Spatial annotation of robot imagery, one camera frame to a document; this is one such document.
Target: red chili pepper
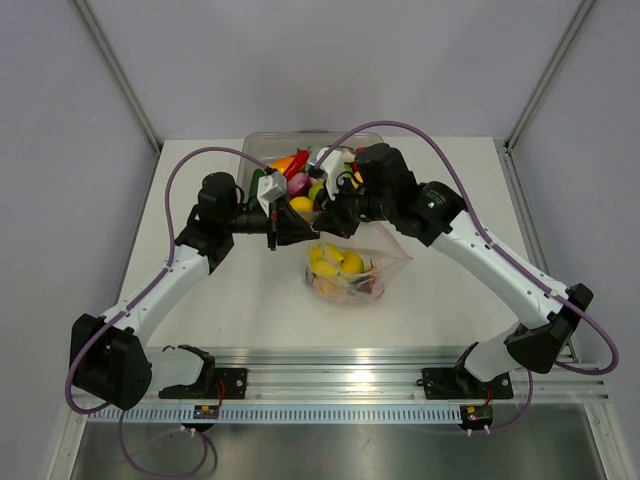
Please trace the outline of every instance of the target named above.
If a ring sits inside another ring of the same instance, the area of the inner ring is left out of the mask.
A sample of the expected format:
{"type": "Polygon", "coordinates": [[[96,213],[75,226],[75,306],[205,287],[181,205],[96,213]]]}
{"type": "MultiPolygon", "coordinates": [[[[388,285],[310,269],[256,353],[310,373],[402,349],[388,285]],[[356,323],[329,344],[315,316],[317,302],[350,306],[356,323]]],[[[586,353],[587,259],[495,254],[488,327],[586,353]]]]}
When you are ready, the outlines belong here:
{"type": "Polygon", "coordinates": [[[302,167],[307,163],[307,160],[309,160],[309,150],[299,150],[293,158],[293,162],[291,162],[284,171],[283,175],[285,178],[287,180],[291,180],[291,177],[302,170],[302,167]]]}

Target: gray wall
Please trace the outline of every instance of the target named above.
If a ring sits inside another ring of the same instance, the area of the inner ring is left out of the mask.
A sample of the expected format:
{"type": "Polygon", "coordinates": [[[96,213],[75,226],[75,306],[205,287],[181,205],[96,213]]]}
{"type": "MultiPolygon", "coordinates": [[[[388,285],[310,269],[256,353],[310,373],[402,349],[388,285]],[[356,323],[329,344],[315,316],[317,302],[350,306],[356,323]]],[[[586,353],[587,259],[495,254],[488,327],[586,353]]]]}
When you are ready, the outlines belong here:
{"type": "MultiPolygon", "coordinates": [[[[640,458],[640,3],[599,2],[522,143],[521,165],[543,247],[566,282],[582,281],[592,312],[620,347],[607,377],[616,410],[640,458]]],[[[586,326],[587,360],[608,361],[586,326]]]]}
{"type": "Polygon", "coordinates": [[[164,138],[504,136],[578,0],[92,0],[164,138]]]}
{"type": "Polygon", "coordinates": [[[154,160],[74,10],[0,15],[0,476],[33,479],[62,408],[70,328],[116,293],[154,160]]]}

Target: white table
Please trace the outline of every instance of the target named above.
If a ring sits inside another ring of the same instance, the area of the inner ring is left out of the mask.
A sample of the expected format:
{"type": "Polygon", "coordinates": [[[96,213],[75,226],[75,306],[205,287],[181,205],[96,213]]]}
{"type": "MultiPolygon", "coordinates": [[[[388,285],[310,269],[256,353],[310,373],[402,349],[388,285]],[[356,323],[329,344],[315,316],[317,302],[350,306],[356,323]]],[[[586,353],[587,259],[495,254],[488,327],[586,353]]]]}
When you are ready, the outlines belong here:
{"type": "MultiPolygon", "coordinates": [[[[418,138],[390,137],[418,181],[452,185],[431,148],[418,138]]],[[[493,140],[437,138],[466,185],[483,222],[526,256],[493,140]]],[[[135,289],[168,250],[163,193],[175,164],[203,146],[242,149],[243,140],[167,141],[133,248],[122,293],[135,289]]],[[[238,159],[203,154],[183,167],[171,197],[176,234],[184,227],[202,179],[214,171],[236,175],[238,159]]],[[[187,343],[247,349],[404,348],[467,346],[516,321],[488,288],[463,268],[419,242],[397,235],[414,260],[378,303],[333,304],[303,283],[304,244],[271,252],[261,235],[237,235],[235,247],[205,282],[165,318],[149,346],[187,343]]]]}

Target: plastic bag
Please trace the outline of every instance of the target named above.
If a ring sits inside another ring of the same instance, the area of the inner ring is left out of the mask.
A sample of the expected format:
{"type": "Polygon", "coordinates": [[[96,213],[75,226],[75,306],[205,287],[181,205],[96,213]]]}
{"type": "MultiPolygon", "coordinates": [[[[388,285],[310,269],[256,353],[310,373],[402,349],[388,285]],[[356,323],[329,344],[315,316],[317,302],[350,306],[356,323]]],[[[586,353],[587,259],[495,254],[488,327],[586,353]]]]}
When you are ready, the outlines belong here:
{"type": "Polygon", "coordinates": [[[319,295],[342,303],[371,303],[412,257],[379,223],[360,225],[343,239],[323,234],[306,251],[305,282],[319,295]]]}

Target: purple vegetable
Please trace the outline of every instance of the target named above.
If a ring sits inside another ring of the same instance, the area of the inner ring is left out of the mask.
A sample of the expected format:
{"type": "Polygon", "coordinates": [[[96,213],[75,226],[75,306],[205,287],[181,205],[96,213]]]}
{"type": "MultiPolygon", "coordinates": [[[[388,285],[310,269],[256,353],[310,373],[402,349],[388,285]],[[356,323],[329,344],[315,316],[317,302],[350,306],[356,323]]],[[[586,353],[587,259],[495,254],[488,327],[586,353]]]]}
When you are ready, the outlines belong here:
{"type": "Polygon", "coordinates": [[[298,172],[287,183],[287,193],[291,197],[301,197],[307,194],[310,185],[309,175],[304,172],[298,172]]]}

